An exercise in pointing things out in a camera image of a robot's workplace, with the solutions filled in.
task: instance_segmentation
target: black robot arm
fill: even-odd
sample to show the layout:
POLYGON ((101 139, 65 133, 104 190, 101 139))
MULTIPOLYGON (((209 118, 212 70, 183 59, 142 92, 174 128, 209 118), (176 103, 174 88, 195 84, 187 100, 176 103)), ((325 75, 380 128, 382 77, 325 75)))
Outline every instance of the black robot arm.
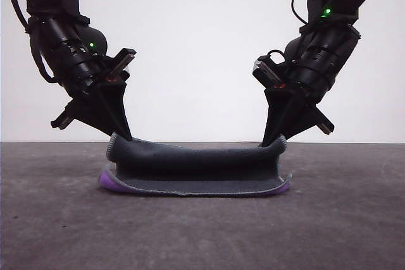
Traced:
POLYGON ((106 38, 89 27, 90 20, 79 12, 78 0, 27 0, 28 21, 18 1, 11 2, 30 35, 39 72, 72 97, 52 126, 64 129, 76 119, 108 135, 116 132, 131 140, 122 101, 129 74, 123 69, 136 52, 122 49, 114 58, 107 56, 106 38), (42 57, 53 76, 48 75, 42 57))
POLYGON ((364 1, 308 0, 309 20, 300 18, 305 25, 282 53, 285 61, 276 64, 270 51, 255 62, 253 75, 266 87, 269 103, 264 147, 280 134, 291 138, 313 126, 333 132, 334 125, 316 104, 332 88, 360 39, 353 24, 364 1))
MULTIPOLYGON (((77 119, 131 140, 122 101, 129 74, 123 69, 135 51, 122 49, 115 58, 108 57, 104 35, 89 27, 78 0, 27 0, 28 21, 17 0, 11 1, 30 34, 41 75, 59 83, 72 97, 52 126, 63 129, 77 119), (47 74, 42 57, 53 76, 47 74)), ((316 105, 332 88, 360 39, 353 24, 364 1, 308 0, 309 20, 300 18, 305 25, 301 36, 281 52, 285 61, 274 63, 269 52, 255 62, 253 75, 266 87, 270 105, 262 146, 269 146, 280 134, 290 138, 312 126, 325 133, 333 131, 334 125, 316 105)))

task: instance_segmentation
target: purple fabric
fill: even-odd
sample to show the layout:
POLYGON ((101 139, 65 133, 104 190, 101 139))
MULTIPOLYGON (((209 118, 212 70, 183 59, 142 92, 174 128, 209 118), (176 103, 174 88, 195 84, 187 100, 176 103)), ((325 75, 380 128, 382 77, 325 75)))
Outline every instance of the purple fabric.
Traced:
POLYGON ((99 177, 99 184, 105 189, 115 191, 115 192, 123 192, 123 193, 130 193, 131 191, 113 181, 108 174, 107 170, 103 170, 99 177))
MULTIPOLYGON (((120 185, 116 180, 114 180, 114 178, 112 178, 110 176, 110 170, 105 169, 103 170, 103 172, 101 173, 100 177, 99 177, 99 184, 100 186, 102 186, 103 188, 106 188, 108 190, 114 191, 114 192, 120 192, 120 193, 138 193, 138 194, 145 194, 145 192, 149 192, 149 194, 156 194, 154 193, 152 190, 151 191, 145 191, 145 190, 141 190, 141 189, 136 189, 133 187, 125 187, 123 185, 120 185)), ((290 180, 289 178, 287 179, 287 181, 285 181, 285 183, 278 188, 274 188, 274 189, 269 189, 269 191, 265 191, 265 192, 258 192, 258 193, 240 193, 240 196, 254 196, 259 195, 259 196, 265 196, 265 195, 277 195, 277 194, 281 194, 285 191, 287 191, 290 188, 290 180)))

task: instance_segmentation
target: purple lining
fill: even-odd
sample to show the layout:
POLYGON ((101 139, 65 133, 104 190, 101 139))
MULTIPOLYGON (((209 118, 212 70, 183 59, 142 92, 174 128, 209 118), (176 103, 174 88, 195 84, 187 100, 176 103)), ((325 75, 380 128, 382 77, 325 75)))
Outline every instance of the purple lining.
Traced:
MULTIPOLYGON (((120 192, 120 193, 137 193, 137 194, 145 194, 148 193, 149 194, 157 194, 156 192, 152 191, 152 190, 141 190, 141 189, 136 189, 134 187, 129 187, 128 188, 124 185, 119 184, 116 180, 114 180, 114 178, 112 178, 110 176, 111 171, 108 169, 104 169, 103 172, 100 174, 99 177, 99 184, 100 186, 102 186, 103 188, 106 188, 108 190, 114 191, 114 192, 120 192)), ((273 188, 273 189, 269 189, 268 191, 264 191, 264 192, 257 192, 257 193, 239 193, 239 194, 235 194, 235 195, 231 195, 229 193, 219 193, 218 195, 226 195, 226 196, 255 196, 255 195, 259 195, 259 196, 265 196, 265 195, 278 195, 281 194, 285 191, 287 191, 290 188, 290 176, 287 178, 287 180, 284 182, 284 184, 282 184, 280 187, 277 188, 273 188)))

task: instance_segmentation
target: concrete floor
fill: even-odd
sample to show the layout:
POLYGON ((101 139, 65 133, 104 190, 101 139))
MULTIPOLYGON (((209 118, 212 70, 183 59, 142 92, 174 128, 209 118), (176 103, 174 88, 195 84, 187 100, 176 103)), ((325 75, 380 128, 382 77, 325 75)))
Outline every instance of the concrete floor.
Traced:
POLYGON ((4 270, 405 269, 405 145, 290 144, 262 199, 108 192, 103 143, 1 148, 4 270))

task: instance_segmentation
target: white backdrop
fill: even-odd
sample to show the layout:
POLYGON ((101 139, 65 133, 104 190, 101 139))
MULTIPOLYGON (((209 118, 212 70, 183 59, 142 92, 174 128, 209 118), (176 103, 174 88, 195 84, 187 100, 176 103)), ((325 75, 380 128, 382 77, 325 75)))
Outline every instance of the white backdrop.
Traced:
MULTIPOLYGON (((305 5, 296 1, 304 16, 305 5)), ((110 56, 138 52, 125 96, 133 136, 261 140, 267 103, 252 65, 299 35, 290 0, 80 0, 80 8, 107 37, 110 56)), ((107 140, 79 122, 50 127, 69 98, 37 72, 9 0, 1 12, 2 140, 107 140)), ((363 39, 320 104, 336 131, 313 128, 292 141, 405 142, 404 13, 403 0, 367 0, 356 24, 363 39)))

